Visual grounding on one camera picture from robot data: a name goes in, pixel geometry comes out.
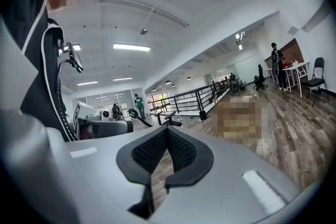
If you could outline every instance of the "wooden floor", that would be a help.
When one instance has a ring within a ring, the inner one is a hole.
[[[278,167],[305,189],[313,182],[323,179],[333,159],[336,147],[336,98],[329,97],[328,102],[327,96],[322,93],[312,107],[313,97],[305,99],[307,90],[303,89],[301,99],[297,89],[289,93],[275,90],[272,83],[268,85],[268,90],[257,93],[253,90],[253,85],[248,85],[245,91],[229,93],[222,101],[228,100],[229,96],[248,95],[254,91],[274,111],[275,120],[268,129],[268,138],[254,140],[254,143],[245,146]],[[205,121],[180,116],[174,120],[182,122],[182,127],[217,136],[217,128],[213,126],[211,117],[209,113]],[[154,118],[147,121],[158,125]],[[134,129],[142,128],[144,125],[135,120]],[[164,181],[172,173],[173,165],[167,152],[152,175],[156,208],[164,200]]]

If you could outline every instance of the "window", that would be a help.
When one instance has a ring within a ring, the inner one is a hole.
[[[168,110],[172,111],[169,99],[163,100],[165,98],[168,98],[167,92],[162,92],[159,94],[147,96],[147,102],[149,103],[148,106],[149,106],[150,111],[153,111],[153,110],[163,111],[163,112],[167,112]]]

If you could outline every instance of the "blurred object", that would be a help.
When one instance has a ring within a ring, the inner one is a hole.
[[[270,121],[274,119],[275,112],[251,93],[217,103],[212,124],[217,126],[218,137],[246,145],[255,139],[267,138],[269,126],[272,126]]]

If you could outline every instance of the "person in green shirt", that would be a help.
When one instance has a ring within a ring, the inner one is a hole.
[[[135,96],[134,105],[138,108],[141,118],[145,119],[145,110],[143,108],[143,100],[137,94],[135,94],[134,96]]]

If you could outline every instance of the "black hoodie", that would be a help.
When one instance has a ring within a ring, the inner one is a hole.
[[[48,18],[47,0],[5,0],[4,22],[22,53],[38,70],[21,106],[22,112],[39,119],[45,127],[58,129],[65,141],[75,137],[68,130],[61,97],[56,96],[58,44],[63,30]]]

